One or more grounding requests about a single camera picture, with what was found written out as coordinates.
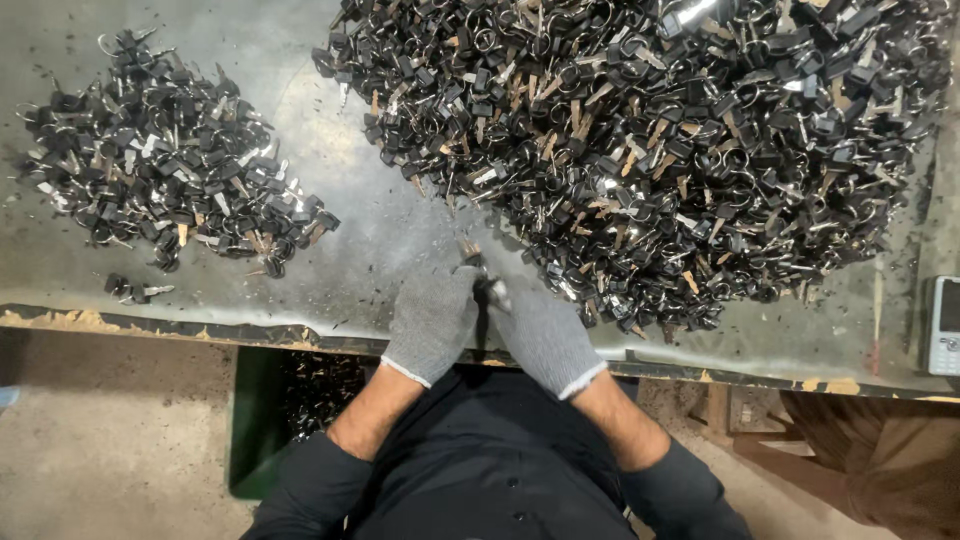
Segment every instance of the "concrete floor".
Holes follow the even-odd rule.
[[[253,505],[226,489],[236,350],[0,330],[0,540],[236,538]],[[690,432],[697,385],[645,380],[641,403],[727,486],[756,538],[896,538]],[[641,538],[650,538],[641,532]]]

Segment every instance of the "hand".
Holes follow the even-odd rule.
[[[586,388],[607,362],[590,345],[573,304],[498,284],[490,317],[523,371],[560,400]]]
[[[429,388],[467,345],[479,308],[473,286],[484,272],[461,266],[452,275],[416,276],[400,287],[381,360]]]

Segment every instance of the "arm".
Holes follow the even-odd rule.
[[[310,437],[287,457],[244,539],[329,538],[343,531],[397,418],[463,351],[476,324],[473,284],[481,277],[476,268],[461,267],[407,280],[380,367],[326,436]]]
[[[624,499],[658,538],[750,538],[720,480],[634,405],[609,371],[570,403],[606,435]]]
[[[571,399],[604,434],[624,499],[658,538],[749,538],[723,485],[628,398],[590,345],[573,305],[494,288],[491,318],[511,356],[560,400]]]
[[[370,383],[330,425],[326,436],[364,461],[373,461],[400,414],[423,393],[423,385],[387,364],[380,364]]]
[[[421,384],[381,364],[326,436],[310,437],[283,462],[277,486],[243,538],[326,538],[343,530],[344,516],[367,484],[370,461],[422,392]]]

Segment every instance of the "cell phone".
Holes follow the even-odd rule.
[[[933,375],[960,375],[960,277],[934,282],[926,365]]]

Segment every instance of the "black sleeve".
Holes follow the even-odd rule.
[[[621,473],[624,499],[659,540],[752,538],[706,463],[677,441],[653,467]]]
[[[339,538],[370,473],[370,463],[315,434],[283,462],[242,540]]]

